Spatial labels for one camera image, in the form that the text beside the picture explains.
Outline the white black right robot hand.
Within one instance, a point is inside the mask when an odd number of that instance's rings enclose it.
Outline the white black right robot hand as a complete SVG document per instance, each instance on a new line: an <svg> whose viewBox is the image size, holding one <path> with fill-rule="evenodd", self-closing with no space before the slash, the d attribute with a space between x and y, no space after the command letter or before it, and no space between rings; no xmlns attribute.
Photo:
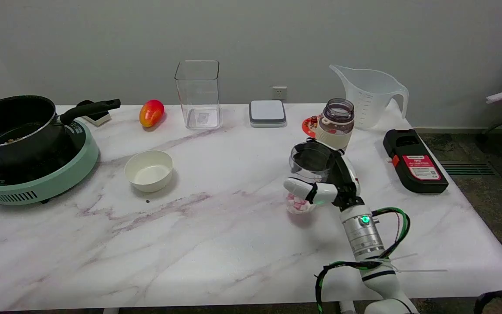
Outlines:
<svg viewBox="0 0 502 314"><path fill-rule="evenodd" d="M342 149L309 137L293 147L289 166L291 176L283 186L290 213L309 213L321 205L344 210L364 204L359 180Z"/></svg>

